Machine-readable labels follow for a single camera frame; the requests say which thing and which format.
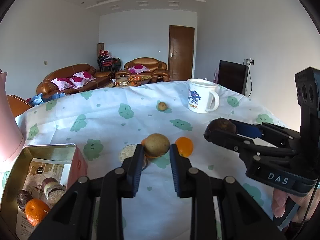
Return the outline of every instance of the pink and white floral pillow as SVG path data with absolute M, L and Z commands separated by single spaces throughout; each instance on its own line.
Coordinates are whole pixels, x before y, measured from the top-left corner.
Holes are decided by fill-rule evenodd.
M 59 91 L 67 88 L 75 88 L 73 83 L 68 78 L 55 78 L 51 82 L 59 88 Z
M 69 80 L 72 82 L 75 88 L 81 88 L 88 83 L 88 80 L 76 76 L 69 78 Z
M 142 72 L 146 72 L 146 71 L 150 71 L 150 69 L 148 69 L 147 67 L 145 67 L 144 65 L 135 65 L 131 68 L 128 69 L 132 74 L 139 74 Z
M 88 71 L 81 71 L 73 75 L 74 77 L 81 77 L 88 82 L 94 80 L 95 78 Z

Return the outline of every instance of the table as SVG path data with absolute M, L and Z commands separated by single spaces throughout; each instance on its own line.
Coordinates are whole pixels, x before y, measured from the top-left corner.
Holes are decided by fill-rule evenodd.
M 220 105 L 214 112 L 197 114 L 188 109 L 187 82 L 159 82 L 140 87 L 101 88 L 59 98 L 16 117 L 23 135 L 29 138 L 34 126 L 39 132 L 26 145 L 76 143 L 83 151 L 89 139 L 103 147 L 85 156 L 88 176 L 104 176 L 121 165 L 118 153 L 128 144 L 137 144 L 151 133 L 167 136 L 171 143 L 178 137 L 192 139 L 192 165 L 209 176 L 234 176 L 272 217 L 272 188 L 245 175 L 244 163 L 236 152 L 207 142 L 203 133 L 209 122 L 224 117 L 247 123 L 266 119 L 284 124 L 258 102 L 219 86 Z M 164 101 L 171 111 L 156 109 Z M 175 127 L 179 120 L 188 128 Z M 0 165 L 1 177 L 12 164 Z M 123 199 L 124 237 L 126 240 L 189 239 L 191 200 L 179 199 L 174 190 L 168 153 L 152 160 L 141 174 L 139 191 L 133 199 Z
M 128 77 L 120 77 L 120 78 L 116 78 L 116 82 L 122 82 L 122 81 L 128 81 Z M 142 86 L 145 84 L 148 84 L 151 81 L 151 77 L 148 79 L 144 79 L 142 81 L 140 81 L 139 83 L 137 83 L 136 85 L 131 85 L 130 82 L 127 86 L 119 86 L 119 87 L 138 87 L 138 86 Z M 110 82 L 108 82 L 104 88 L 111 88 L 113 86 L 112 84 L 112 80 Z

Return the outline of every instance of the mug handle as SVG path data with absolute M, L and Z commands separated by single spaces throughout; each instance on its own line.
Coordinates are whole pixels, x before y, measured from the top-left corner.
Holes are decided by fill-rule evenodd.
M 207 108 L 206 111 L 207 112 L 212 112 L 214 110 L 216 110 L 219 106 L 219 103 L 220 103 L 220 99 L 219 99 L 219 96 L 217 94 L 216 91 L 213 91 L 213 90 L 210 90 L 209 93 L 211 93 L 213 96 L 214 96 L 214 107 L 213 108 Z

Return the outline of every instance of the pink pitcher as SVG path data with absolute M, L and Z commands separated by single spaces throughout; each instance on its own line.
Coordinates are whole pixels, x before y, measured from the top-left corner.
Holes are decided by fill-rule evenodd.
M 12 162 L 19 155 L 25 142 L 7 100 L 6 77 L 7 72 L 1 73 L 0 69 L 0 162 Z

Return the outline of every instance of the power cord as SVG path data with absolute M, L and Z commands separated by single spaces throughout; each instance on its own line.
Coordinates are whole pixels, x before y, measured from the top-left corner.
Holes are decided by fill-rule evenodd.
M 304 214 L 304 217 L 303 217 L 301 226 L 300 226 L 299 230 L 297 231 L 297 233 L 294 235 L 294 237 L 293 237 L 291 240 L 295 240 L 295 238 L 296 238 L 296 237 L 298 236 L 298 234 L 300 233 L 300 231 L 301 231 L 301 229 L 302 229 L 302 227 L 303 227 L 304 222 L 306 221 L 306 218 L 307 218 L 307 215 L 308 215 L 308 212 L 309 212 L 311 203 L 312 203 L 313 198 L 314 198 L 314 196 L 315 196 L 315 194 L 316 194 L 316 190 L 317 190 L 317 188 L 318 188 L 318 186 L 319 186 L 319 182 L 320 182 L 320 177 L 318 178 L 317 183 L 316 183 L 316 185 L 315 185 L 315 188 L 313 189 L 313 192 L 312 192 L 311 198 L 310 198 L 310 200 L 309 200 L 309 204 L 308 204 L 306 213 Z
M 244 65 L 244 62 L 245 61 L 248 61 L 249 59 L 248 58 L 245 58 L 244 60 L 243 60 L 243 65 Z M 252 64 L 252 61 L 251 62 L 249 62 L 249 66 L 248 66 L 248 68 L 249 68 L 249 77 L 250 77 L 250 83 L 251 83 L 251 91 L 250 91 L 250 94 L 248 95 L 248 97 L 251 95 L 251 93 L 252 93 L 252 79 L 251 79 L 251 74 L 250 74 L 250 65 Z

